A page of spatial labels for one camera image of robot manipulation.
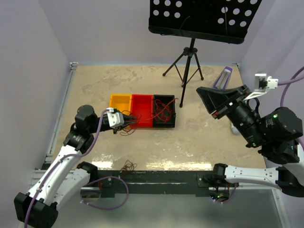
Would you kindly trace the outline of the orange plastic bin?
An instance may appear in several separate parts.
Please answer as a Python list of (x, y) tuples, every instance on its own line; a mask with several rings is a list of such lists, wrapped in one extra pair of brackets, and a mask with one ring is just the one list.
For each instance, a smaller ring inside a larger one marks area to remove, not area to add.
[(131, 94), (111, 94), (109, 107), (116, 108), (123, 114), (130, 114), (131, 103)]

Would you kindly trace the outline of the red plastic bin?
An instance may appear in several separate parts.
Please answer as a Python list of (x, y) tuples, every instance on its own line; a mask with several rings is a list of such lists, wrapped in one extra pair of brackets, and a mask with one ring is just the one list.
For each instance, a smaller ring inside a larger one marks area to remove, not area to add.
[(153, 95), (133, 94), (131, 113), (138, 119), (137, 128), (152, 128)]

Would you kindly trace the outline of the small brown cable clump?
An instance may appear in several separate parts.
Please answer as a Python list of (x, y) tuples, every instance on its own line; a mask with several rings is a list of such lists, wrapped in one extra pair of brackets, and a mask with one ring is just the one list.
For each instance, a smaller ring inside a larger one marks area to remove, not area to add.
[(126, 160), (124, 166), (120, 169), (122, 174), (130, 174), (137, 167), (137, 163), (133, 163), (130, 160)]

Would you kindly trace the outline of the black plastic bin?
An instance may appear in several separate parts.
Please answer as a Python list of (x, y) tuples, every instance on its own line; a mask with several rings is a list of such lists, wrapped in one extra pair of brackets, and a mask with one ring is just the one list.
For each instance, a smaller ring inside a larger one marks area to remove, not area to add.
[(176, 120), (174, 95), (153, 95), (153, 128), (174, 128)]

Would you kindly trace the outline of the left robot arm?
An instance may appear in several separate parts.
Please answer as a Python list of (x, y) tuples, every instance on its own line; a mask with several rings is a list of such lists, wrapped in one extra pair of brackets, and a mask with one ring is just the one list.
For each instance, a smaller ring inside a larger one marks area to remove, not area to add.
[(136, 117), (123, 114), (116, 108), (106, 108), (97, 116), (94, 108), (78, 108), (59, 154), (37, 183), (27, 193), (18, 193), (14, 199), (15, 211), (24, 227), (50, 228), (59, 210), (81, 187), (98, 182), (98, 168), (82, 163), (72, 168), (93, 149), (99, 133), (114, 133), (136, 123)]

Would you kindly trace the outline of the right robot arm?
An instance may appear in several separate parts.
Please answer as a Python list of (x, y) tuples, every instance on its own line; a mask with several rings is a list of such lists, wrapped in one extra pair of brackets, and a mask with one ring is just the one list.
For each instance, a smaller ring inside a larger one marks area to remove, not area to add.
[(284, 194), (304, 196), (303, 122), (287, 107), (279, 107), (261, 117), (251, 109), (250, 90), (246, 85), (233, 89), (198, 87), (196, 92), (214, 119), (226, 116), (246, 140), (247, 148), (259, 148), (258, 153), (278, 167), (243, 168), (223, 163), (214, 165), (203, 180), (214, 188), (241, 182), (270, 186)]

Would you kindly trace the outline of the purple metronome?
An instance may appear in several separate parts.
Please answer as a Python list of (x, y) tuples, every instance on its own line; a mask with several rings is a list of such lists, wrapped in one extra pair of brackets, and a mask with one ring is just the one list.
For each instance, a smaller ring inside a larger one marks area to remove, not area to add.
[(219, 74), (219, 76), (217, 77), (216, 81), (213, 83), (211, 88), (214, 89), (227, 89), (230, 78), (231, 78), (231, 74), (232, 74), (232, 68), (226, 66), (221, 73)]

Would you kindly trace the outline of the white microphone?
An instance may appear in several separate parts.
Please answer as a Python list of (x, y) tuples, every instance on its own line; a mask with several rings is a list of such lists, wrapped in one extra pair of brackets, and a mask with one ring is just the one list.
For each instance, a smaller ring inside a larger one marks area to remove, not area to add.
[(235, 134), (235, 135), (240, 134), (240, 132), (238, 131), (238, 129), (235, 126), (231, 126), (231, 130), (232, 130), (232, 133)]

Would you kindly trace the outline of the black music stand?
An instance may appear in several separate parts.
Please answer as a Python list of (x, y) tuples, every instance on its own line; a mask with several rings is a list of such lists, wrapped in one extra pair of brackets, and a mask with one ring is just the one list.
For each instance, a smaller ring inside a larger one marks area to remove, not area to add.
[(261, 1), (259, 0), (151, 0), (148, 30), (161, 36), (190, 38), (181, 56), (186, 56), (182, 88), (192, 58), (197, 58), (196, 39), (240, 45), (245, 41)]

